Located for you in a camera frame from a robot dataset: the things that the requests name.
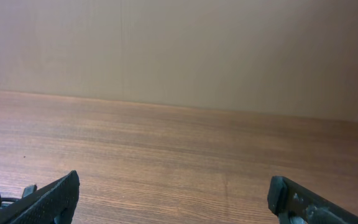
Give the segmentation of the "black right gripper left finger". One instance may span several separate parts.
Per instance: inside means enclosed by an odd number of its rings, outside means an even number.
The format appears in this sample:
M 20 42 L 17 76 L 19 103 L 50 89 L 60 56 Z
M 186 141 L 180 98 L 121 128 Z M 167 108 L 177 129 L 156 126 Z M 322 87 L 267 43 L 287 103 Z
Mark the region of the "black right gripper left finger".
M 79 200 L 80 180 L 75 170 L 38 189 L 30 185 L 21 198 L 0 194 L 0 224 L 70 224 Z

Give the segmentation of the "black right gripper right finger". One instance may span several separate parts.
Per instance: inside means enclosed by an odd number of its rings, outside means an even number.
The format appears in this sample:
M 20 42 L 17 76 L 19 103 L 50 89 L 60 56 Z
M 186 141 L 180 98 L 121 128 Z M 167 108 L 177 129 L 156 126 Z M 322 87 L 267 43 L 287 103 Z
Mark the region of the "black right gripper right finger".
M 267 202 L 280 224 L 358 224 L 357 215 L 284 176 L 272 177 Z

